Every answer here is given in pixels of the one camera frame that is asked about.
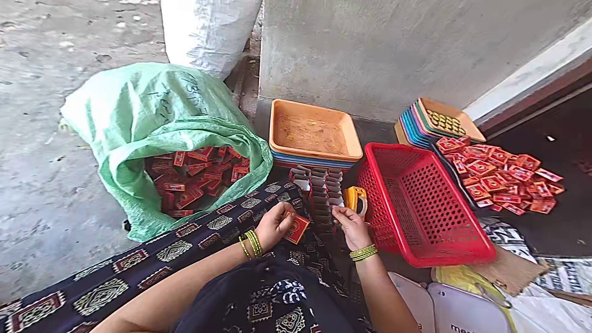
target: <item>red plastic basket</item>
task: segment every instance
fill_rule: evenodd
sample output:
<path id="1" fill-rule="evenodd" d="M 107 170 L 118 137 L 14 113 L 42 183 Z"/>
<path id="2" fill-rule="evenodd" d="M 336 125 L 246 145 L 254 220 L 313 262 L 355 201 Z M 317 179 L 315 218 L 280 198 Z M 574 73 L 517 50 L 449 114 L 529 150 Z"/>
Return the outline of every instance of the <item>red plastic basket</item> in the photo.
<path id="1" fill-rule="evenodd" d="M 374 142 L 364 150 L 358 182 L 380 249 L 401 252 L 415 267 L 495 259 L 493 244 L 433 152 Z"/>

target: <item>concrete floor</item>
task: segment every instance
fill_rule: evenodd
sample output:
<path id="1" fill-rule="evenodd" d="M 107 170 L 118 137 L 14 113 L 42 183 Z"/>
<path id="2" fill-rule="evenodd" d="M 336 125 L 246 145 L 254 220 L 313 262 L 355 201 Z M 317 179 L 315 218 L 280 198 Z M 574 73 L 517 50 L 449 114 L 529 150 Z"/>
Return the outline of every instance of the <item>concrete floor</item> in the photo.
<path id="1" fill-rule="evenodd" d="M 132 247 L 64 97 L 104 69 L 168 62 L 158 0 L 4 0 L 0 11 L 0 302 Z"/>

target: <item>stacked plastic trays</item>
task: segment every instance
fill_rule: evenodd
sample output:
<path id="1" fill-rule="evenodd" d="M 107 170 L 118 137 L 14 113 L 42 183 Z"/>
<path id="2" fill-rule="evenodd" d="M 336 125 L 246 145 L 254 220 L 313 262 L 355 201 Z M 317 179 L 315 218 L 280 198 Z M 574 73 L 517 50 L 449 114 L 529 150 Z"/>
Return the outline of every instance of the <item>stacked plastic trays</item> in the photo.
<path id="1" fill-rule="evenodd" d="M 344 112 L 274 100 L 269 124 L 274 165 L 347 171 L 363 157 L 352 118 Z"/>
<path id="2" fill-rule="evenodd" d="M 399 143 L 429 149 L 432 137 L 469 136 L 474 142 L 485 137 L 461 109 L 419 98 L 399 117 L 395 125 Z"/>

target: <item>dirt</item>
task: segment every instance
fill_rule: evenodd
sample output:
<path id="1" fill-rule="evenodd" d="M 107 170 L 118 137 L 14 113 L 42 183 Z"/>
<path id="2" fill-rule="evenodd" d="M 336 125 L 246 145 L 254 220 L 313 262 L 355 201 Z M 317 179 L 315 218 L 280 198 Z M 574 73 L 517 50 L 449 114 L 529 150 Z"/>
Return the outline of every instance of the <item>dirt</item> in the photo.
<path id="1" fill-rule="evenodd" d="M 278 119 L 277 144 L 307 151 L 348 154 L 343 130 L 338 124 L 281 115 Z"/>

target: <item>bangle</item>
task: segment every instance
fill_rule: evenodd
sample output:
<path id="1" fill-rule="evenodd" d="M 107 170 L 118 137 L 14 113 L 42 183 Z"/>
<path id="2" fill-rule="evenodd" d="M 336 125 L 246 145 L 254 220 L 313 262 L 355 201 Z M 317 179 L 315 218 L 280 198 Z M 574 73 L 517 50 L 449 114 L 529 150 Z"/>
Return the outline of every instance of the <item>bangle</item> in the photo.
<path id="1" fill-rule="evenodd" d="M 369 258 L 377 253 L 378 253 L 378 250 L 376 249 L 376 245 L 372 244 L 372 245 L 367 246 L 363 249 L 359 249 L 357 251 L 351 252 L 349 254 L 349 256 L 353 261 L 362 261 L 362 260 Z"/>
<path id="2" fill-rule="evenodd" d="M 257 238 L 257 234 L 255 233 L 255 231 L 249 230 L 245 232 L 244 235 L 247 236 L 247 238 L 251 242 L 253 252 L 255 252 L 255 257 L 261 258 L 261 256 L 263 255 L 263 251 L 261 249 L 261 244 L 259 243 L 259 239 Z"/>
<path id="3" fill-rule="evenodd" d="M 240 246 L 243 247 L 244 254 L 246 254 L 247 255 L 247 258 L 249 260 L 251 260 L 251 256 L 250 256 L 249 252 L 247 251 L 246 246 L 243 244 L 243 239 L 242 239 L 242 237 L 240 235 L 239 235 L 239 241 L 240 241 Z"/>

